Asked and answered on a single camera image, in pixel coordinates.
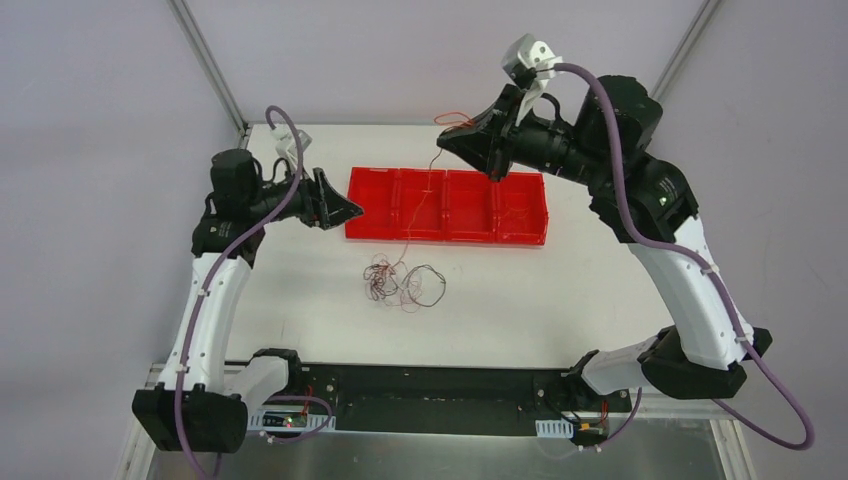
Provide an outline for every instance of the white table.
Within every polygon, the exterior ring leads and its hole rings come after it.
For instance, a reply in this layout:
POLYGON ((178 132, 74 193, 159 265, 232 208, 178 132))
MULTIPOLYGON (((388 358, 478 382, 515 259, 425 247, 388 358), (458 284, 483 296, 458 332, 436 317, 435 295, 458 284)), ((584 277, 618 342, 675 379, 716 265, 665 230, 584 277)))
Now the white table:
MULTIPOLYGON (((301 128, 314 138, 306 167, 323 167, 343 194, 353 166, 426 168, 441 131, 301 128)), ((248 148, 270 176, 277 156, 267 126, 253 128, 248 148)), ((469 169, 447 152, 433 168, 469 169)), ((294 219, 267 227, 227 358, 278 347, 307 362, 568 367, 591 349, 623 347, 671 325, 648 274, 589 211, 585 187, 545 182, 544 247, 412 244, 407 264, 429 263, 448 282, 437 306, 414 314, 368 300, 362 280, 375 253, 395 259, 403 243, 348 241, 343 227, 325 232, 294 219)))

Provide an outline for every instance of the red wire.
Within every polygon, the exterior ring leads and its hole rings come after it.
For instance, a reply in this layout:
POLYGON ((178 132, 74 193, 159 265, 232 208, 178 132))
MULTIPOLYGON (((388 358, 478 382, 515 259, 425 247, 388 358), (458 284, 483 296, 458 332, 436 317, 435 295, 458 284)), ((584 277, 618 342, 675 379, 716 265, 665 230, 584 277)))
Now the red wire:
MULTIPOLYGON (((312 385, 307 385, 307 386, 306 386, 306 396, 307 396, 307 397, 311 397, 311 396, 312 396, 312 385)), ((303 410, 301 410, 301 411, 300 411, 300 416, 301 416, 301 417, 305 417, 305 416, 306 416, 306 414, 308 413, 308 411, 309 411, 309 400, 307 400, 307 401, 303 404, 303 410)))
POLYGON ((435 123, 436 125, 441 125, 443 127, 470 127, 471 125, 474 125, 474 120, 472 120, 471 117, 469 117, 468 114, 464 112, 447 112, 441 115, 436 115, 436 117, 433 119, 433 123, 435 123), (447 122, 442 120, 443 118, 450 117, 451 115, 462 117, 462 120, 451 120, 447 122))
POLYGON ((606 426, 607 419, 609 418, 609 403, 606 400, 601 403, 601 425, 606 426))

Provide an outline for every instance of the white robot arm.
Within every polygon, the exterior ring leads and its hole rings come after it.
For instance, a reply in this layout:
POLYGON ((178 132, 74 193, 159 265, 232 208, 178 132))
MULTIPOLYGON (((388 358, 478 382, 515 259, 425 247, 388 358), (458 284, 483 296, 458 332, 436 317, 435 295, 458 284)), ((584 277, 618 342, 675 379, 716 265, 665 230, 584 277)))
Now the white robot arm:
MULTIPOLYGON (((493 181, 506 176, 515 162, 586 185, 592 196, 590 209, 627 244, 654 281, 674 326, 635 345, 584 356, 568 377, 579 385, 573 396, 580 397, 581 389, 584 396, 594 397, 650 385, 680 399, 732 397, 745 380, 740 362, 747 351, 718 292, 693 260, 630 238, 619 217, 598 98, 587 93, 572 125, 559 117, 557 100, 544 93, 548 81, 559 74, 555 65, 560 62, 547 44, 525 35, 508 49, 501 64, 515 85, 506 85, 471 125, 443 132, 437 144, 493 181), (533 113, 540 98, 554 104, 554 119, 533 113)), ((628 204, 638 230, 698 252, 713 264, 686 178, 670 163, 645 152, 662 108, 631 77, 601 77, 600 82, 615 107, 628 204)), ((771 343, 769 332, 739 318, 743 338, 764 352, 771 343)))
MULTIPOLYGON (((183 449, 184 433, 193 451, 235 452, 244 441, 250 415, 274 393, 290 387, 300 371, 294 351, 265 349, 229 385, 224 383, 224 355, 236 303, 265 235, 264 229, 255 228, 257 222, 271 215, 271 221, 296 217, 309 227, 327 230, 363 213, 330 186, 320 168, 313 170, 314 178, 304 174, 296 183, 291 158, 295 142, 281 132, 274 132, 280 155, 274 176, 277 166, 285 163, 286 168, 279 182, 264 180, 261 166, 247 150, 227 150, 212 158, 213 192, 192 235, 191 289, 177 338, 156 386, 138 390, 133 399, 133 413, 161 450, 183 449), (291 200, 282 205, 290 191, 291 200), (249 236, 221 258, 242 235, 249 236), (195 312, 198 297, 203 301, 195 312), (176 397, 178 391, 182 397, 176 397), (182 398, 182 422, 175 420, 177 398, 182 398)), ((298 136, 301 148, 311 141, 303 131, 298 136)))

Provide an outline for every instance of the red compartment tray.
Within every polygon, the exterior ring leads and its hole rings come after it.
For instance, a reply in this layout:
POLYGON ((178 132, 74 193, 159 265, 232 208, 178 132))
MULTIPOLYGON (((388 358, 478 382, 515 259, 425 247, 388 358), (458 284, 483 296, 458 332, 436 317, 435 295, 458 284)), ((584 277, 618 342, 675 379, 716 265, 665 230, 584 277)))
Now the red compartment tray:
POLYGON ((538 173, 493 183, 466 170, 354 167, 347 196, 365 210, 347 238, 544 245, 548 230, 538 173))

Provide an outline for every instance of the cable tie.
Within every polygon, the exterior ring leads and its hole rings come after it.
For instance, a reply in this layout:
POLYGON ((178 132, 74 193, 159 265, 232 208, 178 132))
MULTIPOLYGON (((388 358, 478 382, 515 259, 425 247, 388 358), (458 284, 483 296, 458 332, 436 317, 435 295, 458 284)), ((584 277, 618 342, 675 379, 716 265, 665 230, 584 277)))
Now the cable tie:
POLYGON ((704 275, 709 275, 711 273, 718 273, 718 265, 711 263, 710 268, 702 268, 701 273, 704 275))

